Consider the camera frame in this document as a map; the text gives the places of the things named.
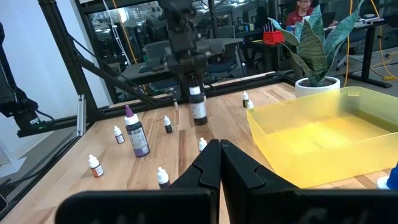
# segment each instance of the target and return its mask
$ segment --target purple paint bottle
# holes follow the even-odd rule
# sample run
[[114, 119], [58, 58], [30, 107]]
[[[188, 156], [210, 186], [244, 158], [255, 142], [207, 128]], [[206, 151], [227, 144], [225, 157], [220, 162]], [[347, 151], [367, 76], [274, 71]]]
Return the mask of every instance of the purple paint bottle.
[[138, 120], [138, 116], [131, 111], [128, 105], [126, 105], [124, 122], [126, 123], [127, 134], [129, 135], [136, 157], [148, 155], [149, 145], [144, 128], [142, 127], [142, 123]]

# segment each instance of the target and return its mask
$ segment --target white wall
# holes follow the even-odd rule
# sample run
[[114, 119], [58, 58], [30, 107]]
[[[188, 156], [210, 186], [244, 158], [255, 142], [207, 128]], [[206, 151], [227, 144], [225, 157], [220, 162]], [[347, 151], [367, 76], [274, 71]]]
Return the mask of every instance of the white wall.
[[[57, 3], [69, 33], [87, 46], [72, 2], [62, 0]], [[0, 21], [6, 33], [4, 51], [18, 87], [39, 104], [39, 110], [55, 119], [76, 115], [76, 90], [38, 2], [2, 0]], [[92, 60], [88, 54], [83, 55]], [[85, 75], [97, 106], [109, 105], [107, 91], [101, 79], [87, 71]], [[22, 152], [48, 135], [39, 134], [19, 139], [16, 136], [18, 127], [14, 119], [5, 118], [1, 114], [0, 127], [0, 139], [11, 152]]]

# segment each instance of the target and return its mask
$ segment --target potted plant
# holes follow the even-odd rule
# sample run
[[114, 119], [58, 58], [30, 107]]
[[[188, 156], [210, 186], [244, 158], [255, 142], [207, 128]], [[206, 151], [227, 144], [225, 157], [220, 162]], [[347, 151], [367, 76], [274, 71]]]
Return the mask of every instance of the potted plant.
[[282, 29], [276, 20], [268, 18], [283, 33], [285, 42], [291, 45], [289, 47], [281, 43], [290, 51], [292, 59], [303, 68], [306, 76], [295, 83], [296, 97], [340, 89], [339, 79], [327, 75], [339, 48], [354, 28], [363, 2], [364, 0], [326, 38], [320, 6], [314, 9], [309, 20], [304, 19], [295, 24], [294, 34]]

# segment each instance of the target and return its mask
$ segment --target floor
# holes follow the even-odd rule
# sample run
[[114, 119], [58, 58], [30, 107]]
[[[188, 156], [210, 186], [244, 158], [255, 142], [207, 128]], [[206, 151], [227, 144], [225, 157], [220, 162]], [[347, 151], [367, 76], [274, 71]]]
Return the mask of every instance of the floor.
[[[384, 54], [391, 53], [398, 51], [398, 49], [390, 49], [384, 51]], [[377, 63], [380, 63], [381, 58], [380, 58], [380, 53], [375, 52], [373, 53], [373, 59], [372, 59], [372, 65], [375, 65]], [[391, 62], [398, 62], [398, 55], [392, 56], [392, 61]], [[398, 70], [398, 64], [397, 65], [392, 65], [387, 67], [392, 73]], [[349, 64], [349, 70], [350, 71], [357, 71], [361, 70], [361, 64], [358, 62], [351, 62]], [[387, 72], [383, 67], [376, 69], [377, 72], [379, 72], [382, 75], [387, 75]], [[248, 74], [253, 75], [261, 73], [261, 71], [258, 70], [250, 70], [248, 69]], [[331, 72], [329, 76], [333, 77], [338, 77], [342, 83], [344, 83], [344, 75], [341, 75], [342, 73], [345, 73], [345, 67], [342, 67], [339, 72], [336, 72], [336, 68], [333, 67], [331, 69]], [[375, 80], [380, 80], [382, 81], [382, 77], [376, 75], [374, 72], [371, 72], [370, 77]], [[391, 80], [391, 81], [386, 81], [392, 84], [392, 88], [380, 88], [378, 86], [373, 86], [373, 85], [368, 85], [363, 82], [359, 82], [356, 80], [350, 80], [348, 79], [347, 86], [362, 86], [365, 88], [369, 88], [375, 91], [380, 91], [382, 93], [392, 95], [392, 96], [398, 96], [398, 80]], [[57, 149], [59, 149], [62, 144], [65, 144], [69, 139], [75, 136], [74, 134], [75, 128], [67, 128], [67, 129], [62, 129], [55, 131], [53, 134], [51, 134], [48, 138], [43, 140], [40, 144], [36, 145], [32, 150], [30, 150], [25, 156], [27, 157], [27, 160], [25, 161], [24, 165], [22, 166], [21, 170], [13, 175], [10, 175], [5, 178], [0, 179], [0, 184], [3, 183], [6, 179], [10, 178], [12, 181], [19, 180], [22, 177], [26, 177], [38, 169], [40, 169], [44, 164], [46, 164], [46, 161], [48, 161], [51, 158], [51, 155], [53, 155]], [[17, 193], [19, 193], [27, 184], [29, 183], [28, 181], [25, 181], [23, 184], [18, 186], [15, 190], [13, 190], [10, 194], [9, 192], [6, 192], [8, 194], [7, 199], [11, 200], [13, 199]]]

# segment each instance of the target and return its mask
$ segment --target snake plant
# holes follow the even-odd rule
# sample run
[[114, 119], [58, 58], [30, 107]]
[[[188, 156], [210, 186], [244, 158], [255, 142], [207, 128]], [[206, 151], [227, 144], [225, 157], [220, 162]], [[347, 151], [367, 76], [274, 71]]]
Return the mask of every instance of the snake plant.
[[285, 42], [295, 47], [296, 51], [282, 43], [290, 51], [292, 59], [303, 68], [312, 87], [323, 85], [339, 48], [354, 28], [363, 2], [364, 0], [354, 13], [343, 19], [326, 38], [320, 6], [313, 10], [309, 20], [296, 22], [294, 34], [282, 29], [276, 20], [268, 18], [274, 27], [283, 33]]

